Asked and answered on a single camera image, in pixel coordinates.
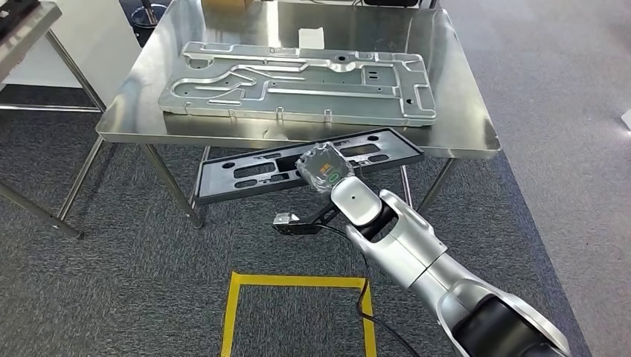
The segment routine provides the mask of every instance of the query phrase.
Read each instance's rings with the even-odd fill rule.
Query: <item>gray carpet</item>
[[[631,1],[441,3],[589,347],[628,356]]]
[[[0,99],[11,95],[41,101],[76,92],[8,88]],[[0,112],[0,179],[58,208],[96,138],[96,120]],[[158,149],[190,191],[202,149]],[[213,148],[211,155],[237,151]],[[442,163],[410,167],[416,202]],[[402,193],[398,170],[368,179]],[[69,217],[86,232],[83,241],[60,236],[0,199],[0,354],[215,356],[231,271],[363,276],[359,253],[344,240],[282,237],[269,227],[273,213],[304,215],[320,204],[305,187],[223,202],[205,209],[206,226],[196,231],[136,146],[107,144]],[[575,356],[589,356],[503,155],[458,165],[426,218],[452,256],[531,303],[566,333]],[[422,356],[453,355],[419,303],[375,267],[371,288],[375,315]],[[363,356],[357,294],[245,287],[233,356]],[[379,327],[376,335],[380,356],[406,354]]]

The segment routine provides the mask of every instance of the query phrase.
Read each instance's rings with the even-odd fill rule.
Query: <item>white wall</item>
[[[140,54],[118,0],[54,0],[62,15],[52,27],[103,102],[114,99]],[[41,38],[4,84],[80,87],[45,38]]]

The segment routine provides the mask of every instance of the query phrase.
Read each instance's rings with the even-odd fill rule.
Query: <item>table top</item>
[[[57,4],[43,1],[2,39],[0,42],[0,81],[22,61],[35,42],[48,32],[59,17],[61,17],[61,10]]]
[[[492,158],[500,144],[451,21],[444,10],[254,2],[242,13],[211,1],[175,0],[143,48],[97,132],[112,142],[277,147],[320,141],[375,126],[203,117],[164,113],[158,98],[189,41],[298,47],[300,28],[324,28],[326,49],[423,56],[438,118],[395,128],[428,155]]]

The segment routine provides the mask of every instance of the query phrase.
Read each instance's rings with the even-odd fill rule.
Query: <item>black cable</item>
[[[315,223],[314,224],[317,227],[326,229],[327,231],[330,231],[334,234],[337,234],[338,236],[344,237],[345,239],[348,239],[348,237],[346,236],[346,233],[344,233],[343,231],[340,231],[337,228],[333,228],[329,225],[323,225],[320,223]],[[364,299],[364,295],[366,294],[366,290],[368,290],[368,278],[370,277],[370,268],[368,266],[368,260],[366,259],[366,256],[364,255],[364,253],[362,252],[362,258],[364,258],[364,264],[366,267],[366,274],[365,274],[365,278],[364,278],[364,286],[362,287],[362,292],[359,293],[359,298],[357,299],[357,304],[356,304],[356,308],[357,308],[357,313],[359,314],[359,316],[361,318],[365,318],[368,321],[373,322],[374,324],[377,324],[381,327],[383,327],[386,331],[388,331],[392,336],[394,336],[394,338],[397,339],[397,341],[402,344],[406,350],[408,350],[408,352],[410,352],[410,354],[414,357],[420,357],[419,354],[416,352],[416,350],[414,350],[414,348],[410,345],[409,342],[407,342],[401,335],[399,335],[397,333],[397,331],[394,331],[394,329],[392,329],[390,326],[388,326],[385,322],[381,321],[378,318],[375,318],[374,316],[371,316],[369,314],[365,314],[364,311],[362,310],[362,300]]]

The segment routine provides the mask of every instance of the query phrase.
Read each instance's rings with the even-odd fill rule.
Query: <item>yellow square marking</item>
[[[230,277],[230,289],[228,290],[228,302],[225,306],[225,318],[223,322],[223,340],[221,343],[221,356],[229,357],[232,352],[232,338],[234,335],[234,321],[237,318],[237,303],[239,301],[239,289],[242,285],[259,286],[317,286],[321,288],[358,288],[364,287],[365,279],[362,277],[299,277],[292,275],[248,275],[232,272]],[[371,287],[368,285],[362,299],[362,311],[365,314],[373,314],[371,302]],[[374,325],[371,321],[362,319],[364,323],[364,348],[366,357],[377,357],[377,343],[375,342]]]

